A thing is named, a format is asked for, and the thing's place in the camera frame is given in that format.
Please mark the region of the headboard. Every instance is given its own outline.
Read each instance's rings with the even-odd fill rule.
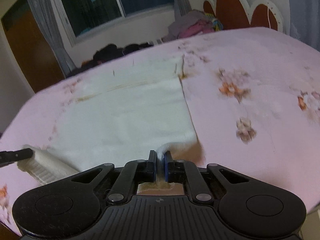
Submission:
[[[247,0],[205,0],[203,9],[204,12],[215,15],[222,23],[224,30],[249,27],[269,28],[269,14],[271,28],[283,32],[281,13],[270,0],[255,0],[251,6]]]

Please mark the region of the pink clothing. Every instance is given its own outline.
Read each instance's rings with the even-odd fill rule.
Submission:
[[[206,20],[199,20],[196,22],[196,24],[190,26],[185,31],[182,31],[179,33],[178,38],[188,38],[191,36],[194,36],[198,33],[212,33],[214,32],[214,29],[212,28],[212,23]]]

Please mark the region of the bed sheet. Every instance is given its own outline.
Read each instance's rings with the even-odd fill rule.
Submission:
[[[56,120],[86,78],[119,65],[181,53],[181,83],[201,144],[185,158],[199,167],[219,163],[287,189],[311,210],[320,200],[320,53],[267,28],[173,41],[60,82],[23,106],[3,134],[0,151],[24,144],[48,147]],[[0,188],[4,184],[9,205],[38,186],[15,164],[0,169]],[[7,225],[17,232],[10,222]]]

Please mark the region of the clothes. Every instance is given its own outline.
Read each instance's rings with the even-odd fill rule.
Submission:
[[[179,33],[186,31],[189,27],[196,24],[199,20],[210,21],[210,19],[204,15],[203,12],[192,10],[188,14],[176,19],[168,27],[168,35],[162,38],[163,42],[176,40],[179,36]]]
[[[194,35],[197,35],[198,33],[211,33],[215,32],[215,30],[212,27],[212,23],[205,20],[199,20],[196,22],[196,24],[190,26],[185,31],[182,31],[179,33],[178,38],[188,38]]]
[[[152,47],[153,45],[145,42],[142,44],[129,44],[124,48],[118,48],[115,44],[108,44],[106,47],[98,50],[94,55],[92,60],[86,61],[81,68],[76,68],[72,70],[68,75],[67,78],[78,75],[81,72],[84,72],[90,68],[96,67],[102,63],[106,63],[110,60],[117,59],[123,57],[127,54],[135,52],[140,49],[145,49]]]

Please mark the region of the metal screw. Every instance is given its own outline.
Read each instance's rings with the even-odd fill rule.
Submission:
[[[109,195],[108,199],[112,202],[117,202],[124,199],[124,196],[119,193]]]
[[[196,195],[196,199],[199,201],[209,201],[211,199],[211,196],[209,194],[201,193]]]

